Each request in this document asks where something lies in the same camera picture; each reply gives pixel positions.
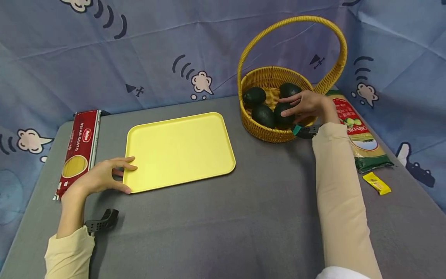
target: red spaghetti package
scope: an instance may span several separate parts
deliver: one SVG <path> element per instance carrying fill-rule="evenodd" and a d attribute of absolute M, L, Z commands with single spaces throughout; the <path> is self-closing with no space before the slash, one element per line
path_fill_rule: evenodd
<path fill-rule="evenodd" d="M 327 96 L 336 105 L 341 124 L 348 126 L 347 135 L 351 141 L 358 172 L 365 173 L 378 167 L 393 166 L 389 157 L 342 93 L 339 90 L 330 90 Z"/>
<path fill-rule="evenodd" d="M 65 164 L 53 200 L 59 200 L 70 185 L 95 164 L 100 117 L 100 110 L 75 115 Z"/>

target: wicker basket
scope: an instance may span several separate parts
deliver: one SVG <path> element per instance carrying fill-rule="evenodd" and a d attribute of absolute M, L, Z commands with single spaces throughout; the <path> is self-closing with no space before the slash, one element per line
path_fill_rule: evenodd
<path fill-rule="evenodd" d="M 270 33 L 274 29 L 277 29 L 281 26 L 284 26 L 293 22 L 300 21 L 312 21 L 317 23 L 322 23 L 323 25 L 329 27 L 334 31 L 336 36 L 339 39 L 340 43 L 340 53 L 336 64 L 330 70 L 330 72 L 313 88 L 311 83 L 301 74 L 282 67 L 276 66 L 268 66 L 262 67 L 258 69 L 254 69 L 246 74 L 246 76 L 242 79 L 242 67 L 245 62 L 246 57 L 249 52 L 253 48 L 253 46 L 266 34 Z M 295 138 L 292 131 L 290 129 L 271 129 L 265 127 L 263 125 L 258 124 L 251 118 L 251 110 L 246 108 L 243 104 L 242 92 L 245 90 L 258 86 L 265 90 L 266 92 L 266 101 L 265 103 L 269 106 L 270 109 L 274 110 L 278 100 L 279 100 L 279 86 L 285 82 L 293 83 L 298 85 L 302 90 L 312 90 L 320 94 L 326 94 L 328 90 L 334 85 L 334 83 L 340 77 L 345 63 L 347 61 L 347 43 L 345 41 L 344 35 L 342 31 L 331 21 L 315 16 L 300 16 L 300 17 L 292 17 L 285 20 L 282 20 L 267 29 L 263 30 L 260 34 L 258 34 L 249 44 L 246 46 L 243 51 L 239 66 L 237 69 L 237 86 L 239 93 L 239 101 L 240 101 L 240 113 L 242 117 L 242 123 L 245 129 L 254 137 L 261 139 L 266 142 L 288 142 Z M 315 117 L 309 117 L 304 120 L 305 126 L 310 126 L 316 120 Z"/>

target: basket handle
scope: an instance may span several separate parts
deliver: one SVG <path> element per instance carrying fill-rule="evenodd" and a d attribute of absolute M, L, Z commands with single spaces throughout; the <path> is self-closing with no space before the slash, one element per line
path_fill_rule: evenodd
<path fill-rule="evenodd" d="M 260 34 L 258 34 L 254 39 L 252 39 L 252 41 L 246 46 L 245 50 L 243 51 L 243 53 L 240 57 L 239 66 L 237 68 L 237 87 L 238 87 L 239 96 L 242 96 L 242 67 L 243 67 L 243 64 L 244 64 L 249 52 L 254 47 L 254 45 L 258 41 L 260 41 L 261 38 L 263 38 L 266 34 L 270 33 L 274 29 L 277 29 L 277 28 L 287 25 L 289 23 L 302 22 L 302 21 L 312 21 L 312 22 L 316 22 L 316 23 L 321 23 L 321 24 L 327 26 L 328 28 L 330 28 L 331 30 L 333 30 L 333 32 L 338 37 L 339 45 L 340 45 L 340 49 L 341 49 L 339 52 L 338 60 L 337 60 L 336 64 L 333 66 L 333 68 L 330 70 L 330 72 L 328 72 L 328 74 L 316 85 L 316 87 L 314 88 L 314 91 L 317 93 L 326 94 L 328 92 L 328 90 L 330 90 L 332 88 L 332 86 L 335 84 L 335 82 L 341 76 L 341 73 L 345 67 L 346 62 L 347 62 L 347 42 L 345 41 L 344 34 L 339 29 L 339 27 L 336 26 L 336 24 L 334 24 L 333 22 L 331 22 L 323 17 L 299 16 L 299 17 L 290 17 L 290 18 L 284 19 L 282 21 L 279 21 L 278 23 L 271 25 L 267 29 L 260 32 Z"/>

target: blue fabric backdrop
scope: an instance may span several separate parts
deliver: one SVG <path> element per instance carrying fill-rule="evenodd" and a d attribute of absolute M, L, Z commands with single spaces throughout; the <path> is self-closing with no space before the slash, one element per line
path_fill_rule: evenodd
<path fill-rule="evenodd" d="M 343 30 L 349 58 L 337 86 L 446 210 L 445 0 L 2 1 L 0 267 L 52 138 L 74 112 L 236 95 L 245 46 L 303 14 Z M 316 83 L 338 51 L 326 27 L 288 25 L 254 47 L 244 70 L 279 65 Z"/>

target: yellow tray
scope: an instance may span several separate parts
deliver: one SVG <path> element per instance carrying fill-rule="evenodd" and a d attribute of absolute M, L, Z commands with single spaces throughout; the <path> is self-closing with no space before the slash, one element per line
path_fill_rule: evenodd
<path fill-rule="evenodd" d="M 223 117 L 209 112 L 138 125 L 127 134 L 126 157 L 136 171 L 124 171 L 132 193 L 230 173 L 235 157 Z"/>

